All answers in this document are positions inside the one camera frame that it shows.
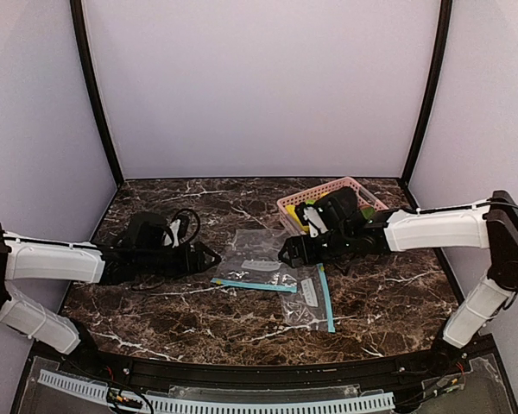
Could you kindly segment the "clear zip bag yellow slider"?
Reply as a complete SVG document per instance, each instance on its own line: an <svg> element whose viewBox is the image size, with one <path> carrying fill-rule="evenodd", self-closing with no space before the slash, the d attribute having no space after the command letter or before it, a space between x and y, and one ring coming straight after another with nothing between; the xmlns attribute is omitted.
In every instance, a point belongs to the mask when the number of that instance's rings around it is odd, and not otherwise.
<svg viewBox="0 0 518 414"><path fill-rule="evenodd" d="M297 271L278 258L287 237L284 229L238 229L211 282L243 289L296 293Z"/></svg>

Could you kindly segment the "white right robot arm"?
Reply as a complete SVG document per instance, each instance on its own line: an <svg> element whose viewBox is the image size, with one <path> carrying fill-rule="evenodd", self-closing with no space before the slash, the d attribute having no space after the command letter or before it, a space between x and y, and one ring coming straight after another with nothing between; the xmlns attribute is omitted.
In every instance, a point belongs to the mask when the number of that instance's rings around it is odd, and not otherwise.
<svg viewBox="0 0 518 414"><path fill-rule="evenodd" d="M518 204L505 190L468 204L432 209L375 210L362 207L351 188L332 191L297 207L309 228L288 237L278 253L298 268L326 263L343 255L364 257L436 248L444 251L461 276L465 298L442 329L442 340L463 348L518 295Z"/></svg>

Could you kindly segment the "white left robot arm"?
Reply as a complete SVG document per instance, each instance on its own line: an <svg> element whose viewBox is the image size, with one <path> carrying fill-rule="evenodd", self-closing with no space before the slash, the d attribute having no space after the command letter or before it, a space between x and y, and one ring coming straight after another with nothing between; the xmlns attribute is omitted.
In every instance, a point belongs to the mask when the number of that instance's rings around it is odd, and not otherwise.
<svg viewBox="0 0 518 414"><path fill-rule="evenodd" d="M79 322L61 317L19 291L22 279L53 279L94 285L121 285L142 274L181 279L203 273L222 258L197 241L201 227L194 210L171 219L151 212L133 215L109 244L30 238L7 232L0 223L0 323L43 342L60 354L88 354L97 349Z"/></svg>

